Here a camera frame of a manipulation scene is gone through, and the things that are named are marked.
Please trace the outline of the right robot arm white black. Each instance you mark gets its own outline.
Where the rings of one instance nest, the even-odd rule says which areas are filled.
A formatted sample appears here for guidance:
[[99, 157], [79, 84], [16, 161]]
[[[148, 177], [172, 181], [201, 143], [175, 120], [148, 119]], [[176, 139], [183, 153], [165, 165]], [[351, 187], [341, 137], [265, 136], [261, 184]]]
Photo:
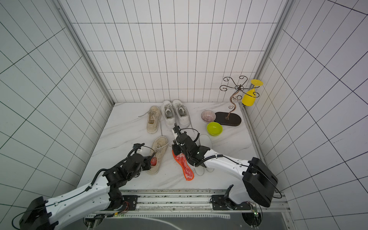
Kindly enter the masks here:
[[174, 152], [182, 153], [187, 162], [196, 167], [218, 169], [243, 182], [243, 186], [235, 189], [230, 185], [218, 205], [236, 210], [242, 203], [253, 201], [269, 208], [277, 189], [278, 179], [259, 159], [240, 160], [220, 154], [213, 149], [196, 144], [186, 132], [174, 124]]

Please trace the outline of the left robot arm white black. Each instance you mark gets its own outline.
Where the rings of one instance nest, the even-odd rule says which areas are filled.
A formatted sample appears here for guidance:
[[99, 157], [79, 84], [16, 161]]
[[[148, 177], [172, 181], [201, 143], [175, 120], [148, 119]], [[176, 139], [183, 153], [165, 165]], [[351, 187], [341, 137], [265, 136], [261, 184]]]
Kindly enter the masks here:
[[34, 199], [27, 210], [18, 216], [18, 230], [57, 230], [85, 216], [98, 211], [121, 212], [129, 209], [120, 188], [128, 181], [138, 177], [142, 171], [150, 170], [151, 159], [156, 151], [151, 150], [149, 156], [142, 156], [138, 150], [144, 147], [135, 144], [127, 157], [109, 169], [97, 171], [91, 182], [63, 195], [44, 199]]

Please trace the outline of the beige shoe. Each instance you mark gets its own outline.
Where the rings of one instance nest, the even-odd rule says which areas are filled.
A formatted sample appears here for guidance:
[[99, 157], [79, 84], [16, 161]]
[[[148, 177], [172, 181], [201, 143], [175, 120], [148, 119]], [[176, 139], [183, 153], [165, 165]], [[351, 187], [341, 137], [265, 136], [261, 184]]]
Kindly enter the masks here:
[[154, 150], [153, 157], [156, 157], [158, 162], [156, 166], [151, 166], [151, 168], [147, 171], [147, 174], [155, 175], [158, 173], [167, 147], [168, 147], [168, 139], [165, 136], [161, 136], [155, 140], [155, 142], [152, 145], [152, 149]]
[[140, 117], [143, 117], [145, 115], [147, 115], [147, 132], [150, 134], [156, 133], [161, 122], [161, 111], [159, 107], [155, 105], [152, 106], [145, 114], [141, 115]]

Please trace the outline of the white sneaker with laces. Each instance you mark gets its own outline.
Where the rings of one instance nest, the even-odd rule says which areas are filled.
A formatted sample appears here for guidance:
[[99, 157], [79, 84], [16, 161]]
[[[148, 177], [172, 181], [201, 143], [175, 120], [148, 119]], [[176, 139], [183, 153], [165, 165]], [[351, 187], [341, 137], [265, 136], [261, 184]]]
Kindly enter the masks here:
[[178, 118], [177, 124], [180, 128], [192, 128], [190, 114], [187, 107], [178, 99], [172, 102], [175, 114]]

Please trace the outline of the white shoe insole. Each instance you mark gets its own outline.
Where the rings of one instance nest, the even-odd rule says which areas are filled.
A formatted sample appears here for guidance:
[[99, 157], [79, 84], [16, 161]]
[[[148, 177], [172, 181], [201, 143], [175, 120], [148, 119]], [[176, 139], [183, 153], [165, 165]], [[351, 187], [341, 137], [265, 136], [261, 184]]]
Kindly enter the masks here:
[[206, 169], [202, 166], [199, 166], [199, 167], [195, 167], [194, 168], [194, 172], [197, 176], [203, 176], [204, 173], [205, 173]]
[[[208, 135], [201, 134], [199, 136], [199, 142], [201, 146], [209, 147], [210, 149], [213, 148], [212, 141]], [[205, 170], [209, 173], [212, 173], [214, 169], [206, 167]]]

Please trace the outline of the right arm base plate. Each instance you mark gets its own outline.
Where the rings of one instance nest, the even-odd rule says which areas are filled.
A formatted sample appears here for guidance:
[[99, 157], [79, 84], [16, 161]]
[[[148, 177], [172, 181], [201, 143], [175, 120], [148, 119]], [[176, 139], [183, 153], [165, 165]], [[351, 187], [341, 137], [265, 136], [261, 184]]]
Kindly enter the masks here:
[[242, 202], [236, 204], [225, 195], [212, 195], [210, 199], [213, 210], [251, 210], [251, 204], [249, 202]]

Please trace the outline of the red orange shoe insole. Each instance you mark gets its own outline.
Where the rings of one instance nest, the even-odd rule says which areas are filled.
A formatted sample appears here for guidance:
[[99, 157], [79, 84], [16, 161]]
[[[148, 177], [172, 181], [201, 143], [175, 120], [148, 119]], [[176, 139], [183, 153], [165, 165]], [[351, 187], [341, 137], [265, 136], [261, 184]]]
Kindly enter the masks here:
[[181, 166], [183, 175], [187, 181], [191, 181], [194, 179], [195, 175], [192, 169], [188, 166], [186, 157], [183, 153], [179, 153], [176, 151], [172, 151], [173, 157], [175, 161]]

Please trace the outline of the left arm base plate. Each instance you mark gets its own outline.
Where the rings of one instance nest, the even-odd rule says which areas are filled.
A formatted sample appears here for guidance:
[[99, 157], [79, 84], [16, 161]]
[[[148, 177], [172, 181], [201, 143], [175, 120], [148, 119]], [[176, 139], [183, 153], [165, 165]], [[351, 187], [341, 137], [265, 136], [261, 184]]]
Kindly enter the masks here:
[[104, 211], [129, 211], [135, 210], [138, 202], [138, 195], [123, 195], [122, 197], [114, 198], [109, 206]]

